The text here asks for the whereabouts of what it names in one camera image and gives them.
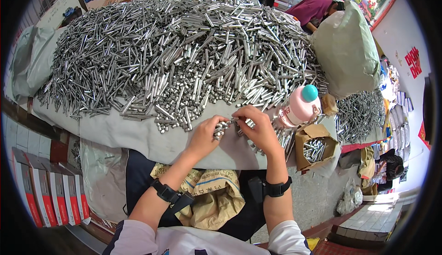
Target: wrist-mounted device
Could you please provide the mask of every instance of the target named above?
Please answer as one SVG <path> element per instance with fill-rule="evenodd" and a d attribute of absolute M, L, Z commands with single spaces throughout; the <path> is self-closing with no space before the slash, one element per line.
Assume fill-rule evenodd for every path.
<path fill-rule="evenodd" d="M 261 180 L 259 177 L 254 177 L 248 181 L 248 185 L 254 200 L 257 203 L 262 203 L 266 195 L 269 197 L 281 197 L 292 184 L 292 178 L 286 183 L 270 184 L 266 180 Z"/>
<path fill-rule="evenodd" d="M 161 197 L 162 200 L 166 202 L 170 202 L 170 204 L 174 204 L 171 208 L 173 214 L 177 213 L 187 205 L 190 205 L 195 200 L 194 197 L 189 193 L 179 193 L 174 191 L 167 184 L 161 184 L 158 178 L 150 184 L 155 190 L 157 190 L 157 195 Z"/>

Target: sleeve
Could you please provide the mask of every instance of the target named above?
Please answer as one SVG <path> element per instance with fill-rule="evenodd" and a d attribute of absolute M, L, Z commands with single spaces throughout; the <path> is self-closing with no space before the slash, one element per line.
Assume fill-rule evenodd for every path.
<path fill-rule="evenodd" d="M 118 223 L 115 235 L 104 249 L 103 255 L 156 255 L 157 252 L 155 232 L 150 226 L 138 220 L 122 220 Z"/>
<path fill-rule="evenodd" d="M 313 9 L 308 4 L 301 4 L 295 7 L 290 8 L 285 13 L 293 15 L 298 19 L 301 23 L 301 26 L 305 26 L 313 16 L 316 15 L 317 10 Z"/>
<path fill-rule="evenodd" d="M 278 255 L 313 254 L 294 220 L 283 221 L 273 228 L 269 235 L 268 250 Z"/>

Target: purple shirt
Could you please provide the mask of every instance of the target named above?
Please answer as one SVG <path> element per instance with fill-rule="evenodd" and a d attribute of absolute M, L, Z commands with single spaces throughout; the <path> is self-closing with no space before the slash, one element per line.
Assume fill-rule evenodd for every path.
<path fill-rule="evenodd" d="M 285 13 L 295 16 L 296 19 L 301 22 L 301 26 L 305 26 L 313 17 L 321 20 L 329 8 L 331 1 L 332 0 L 303 0 Z"/>

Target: white wall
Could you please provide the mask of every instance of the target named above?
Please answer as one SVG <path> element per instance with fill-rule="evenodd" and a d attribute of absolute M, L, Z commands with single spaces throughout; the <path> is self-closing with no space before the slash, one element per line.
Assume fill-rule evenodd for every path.
<path fill-rule="evenodd" d="M 408 116 L 411 135 L 411 152 L 408 161 L 407 181 L 396 188 L 396 192 L 420 186 L 427 171 L 429 150 L 418 137 L 422 124 L 424 77 L 430 72 L 428 52 L 423 34 L 411 7 L 406 0 L 396 0 L 390 11 L 373 31 L 385 55 L 397 68 L 401 91 L 411 97 L 414 111 Z M 405 56 L 413 47 L 419 50 L 422 73 L 413 79 Z"/>

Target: water bottle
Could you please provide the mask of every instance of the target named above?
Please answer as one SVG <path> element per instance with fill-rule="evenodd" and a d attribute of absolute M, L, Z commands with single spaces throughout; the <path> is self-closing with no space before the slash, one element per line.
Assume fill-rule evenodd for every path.
<path fill-rule="evenodd" d="M 295 89 L 281 105 L 276 108 L 276 123 L 280 127 L 295 127 L 321 114 L 321 101 L 318 89 L 309 84 Z"/>

